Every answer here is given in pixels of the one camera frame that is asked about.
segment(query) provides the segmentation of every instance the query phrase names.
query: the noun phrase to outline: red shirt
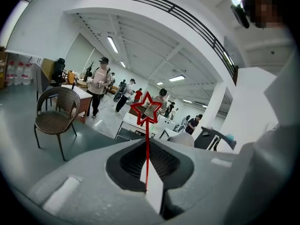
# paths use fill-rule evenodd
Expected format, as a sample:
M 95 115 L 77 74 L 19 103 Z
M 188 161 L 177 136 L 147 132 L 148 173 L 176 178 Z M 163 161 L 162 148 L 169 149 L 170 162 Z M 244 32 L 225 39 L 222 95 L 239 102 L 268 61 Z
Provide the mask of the red shirt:
M 135 93 L 136 93 L 135 99 L 140 99 L 141 96 L 143 95 L 142 91 L 140 90 L 136 91 Z

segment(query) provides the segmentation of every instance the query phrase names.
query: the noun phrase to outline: black office chair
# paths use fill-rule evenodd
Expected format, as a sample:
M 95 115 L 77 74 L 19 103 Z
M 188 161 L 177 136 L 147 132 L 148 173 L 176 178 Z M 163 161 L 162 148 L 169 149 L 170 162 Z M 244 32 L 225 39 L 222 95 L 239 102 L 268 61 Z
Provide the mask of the black office chair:
M 58 59 L 58 61 L 54 63 L 52 80 L 54 80 L 55 83 L 51 83 L 53 87 L 61 86 L 61 83 L 65 82 L 65 79 L 62 77 L 65 66 L 65 60 L 62 58 Z

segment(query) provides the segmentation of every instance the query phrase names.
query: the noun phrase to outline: white table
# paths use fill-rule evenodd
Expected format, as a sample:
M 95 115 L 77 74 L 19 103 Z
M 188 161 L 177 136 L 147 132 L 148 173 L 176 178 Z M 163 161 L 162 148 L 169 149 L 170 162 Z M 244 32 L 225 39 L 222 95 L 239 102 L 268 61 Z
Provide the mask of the white table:
M 124 128 L 126 130 L 136 130 L 138 132 L 145 134 L 146 133 L 146 123 L 144 123 L 144 125 L 141 127 L 141 126 L 137 125 L 136 122 L 137 122 L 137 116 L 134 116 L 133 114 L 130 114 L 127 112 L 123 118 L 123 121 L 121 122 L 121 125 L 120 125 L 118 132 L 114 139 L 117 139 L 121 128 Z M 149 131 L 149 133 L 150 133 L 150 136 L 153 137 L 157 133 L 157 131 L 154 129 L 151 132 Z
M 179 133 L 174 132 L 174 131 L 172 131 L 168 128 L 165 128 L 163 133 L 161 134 L 161 136 L 159 138 L 161 139 L 164 134 L 166 134 L 168 136 L 167 140 L 169 140 L 171 137 L 177 136 Z
M 62 87 L 72 89 L 72 85 L 62 85 Z M 80 98 L 79 113 L 84 112 L 84 114 L 86 115 L 92 95 L 76 86 L 73 88 L 73 91 L 76 92 Z M 81 122 L 85 123 L 85 118 L 86 116 L 84 118 L 80 118 Z

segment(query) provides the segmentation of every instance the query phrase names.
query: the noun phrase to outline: red line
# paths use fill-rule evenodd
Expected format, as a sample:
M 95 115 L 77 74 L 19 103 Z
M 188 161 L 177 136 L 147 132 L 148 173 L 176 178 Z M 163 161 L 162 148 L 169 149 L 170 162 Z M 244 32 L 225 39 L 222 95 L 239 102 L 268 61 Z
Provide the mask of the red line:
M 146 191 L 148 184 L 148 172 L 149 172 L 149 120 L 146 120 Z

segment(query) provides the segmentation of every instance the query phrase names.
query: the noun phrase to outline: black pants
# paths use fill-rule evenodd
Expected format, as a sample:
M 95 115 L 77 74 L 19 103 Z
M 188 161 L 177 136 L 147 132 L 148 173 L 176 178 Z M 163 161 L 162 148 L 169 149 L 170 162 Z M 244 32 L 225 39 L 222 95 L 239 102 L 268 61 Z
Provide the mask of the black pants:
M 120 111 L 120 109 L 125 105 L 127 100 L 128 100 L 128 98 L 125 97 L 124 95 L 122 95 L 121 99 L 117 103 L 116 112 Z
M 99 94 L 96 94 L 96 93 L 93 93 L 89 90 L 86 91 L 87 93 L 93 95 L 92 99 L 90 100 L 90 104 L 92 103 L 92 106 L 93 106 L 93 115 L 96 116 L 97 115 L 97 112 L 98 112 L 98 107 L 99 107 L 99 104 L 100 104 L 100 100 L 101 98 L 103 97 L 103 95 L 99 95 Z M 90 105 L 89 105 L 89 108 L 88 108 L 88 113 L 86 114 L 87 116 L 90 115 Z

